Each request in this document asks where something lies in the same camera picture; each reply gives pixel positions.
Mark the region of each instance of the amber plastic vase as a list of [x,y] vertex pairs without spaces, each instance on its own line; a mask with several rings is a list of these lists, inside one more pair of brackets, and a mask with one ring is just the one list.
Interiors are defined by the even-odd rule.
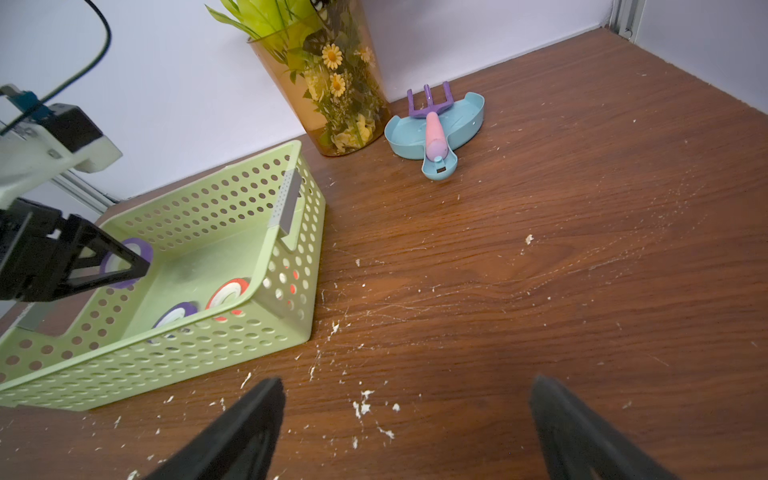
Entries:
[[357,151],[391,118],[358,0],[336,0],[250,45],[320,153]]

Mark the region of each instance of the yellow daisy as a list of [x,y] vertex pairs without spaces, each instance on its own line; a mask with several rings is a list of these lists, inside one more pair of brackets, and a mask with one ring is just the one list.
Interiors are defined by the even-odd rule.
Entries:
[[341,97],[342,94],[346,91],[346,81],[344,81],[344,77],[341,75],[335,73],[331,77],[331,92],[337,97]]
[[368,65],[376,65],[376,60],[373,59],[373,50],[370,47],[365,47],[363,50],[355,53]]
[[335,43],[323,47],[323,61],[325,62],[326,67],[331,70],[336,70],[339,65],[341,65],[343,59],[344,56],[341,55],[341,50],[339,50],[339,47],[337,47]]
[[366,125],[366,117],[363,114],[357,115],[357,130],[360,132],[360,137],[363,142],[367,142],[368,139],[371,138],[371,133],[373,133],[373,131]]

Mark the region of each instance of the wooden table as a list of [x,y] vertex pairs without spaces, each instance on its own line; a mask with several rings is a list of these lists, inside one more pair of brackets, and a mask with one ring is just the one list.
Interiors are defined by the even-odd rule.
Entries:
[[0,409],[0,476],[147,474],[279,376],[270,480],[546,478],[537,373],[682,477],[768,476],[768,118],[605,30],[452,90],[486,112],[447,181],[383,139],[305,143],[328,201],[308,343],[90,412]]

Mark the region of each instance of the pink handle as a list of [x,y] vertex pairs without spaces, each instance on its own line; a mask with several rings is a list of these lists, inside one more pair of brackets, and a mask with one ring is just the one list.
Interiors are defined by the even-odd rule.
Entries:
[[433,111],[427,114],[426,146],[427,158],[431,161],[435,161],[437,157],[444,160],[448,156],[445,132],[442,130],[440,118]]

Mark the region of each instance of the basket handle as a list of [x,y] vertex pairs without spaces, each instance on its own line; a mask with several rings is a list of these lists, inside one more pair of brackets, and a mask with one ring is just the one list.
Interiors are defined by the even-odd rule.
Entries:
[[299,192],[303,178],[298,168],[287,170],[283,177],[283,184],[280,185],[280,191],[277,193],[275,208],[270,218],[269,227],[280,227],[280,240],[290,234],[293,225],[293,214],[296,211],[296,202],[299,201]]

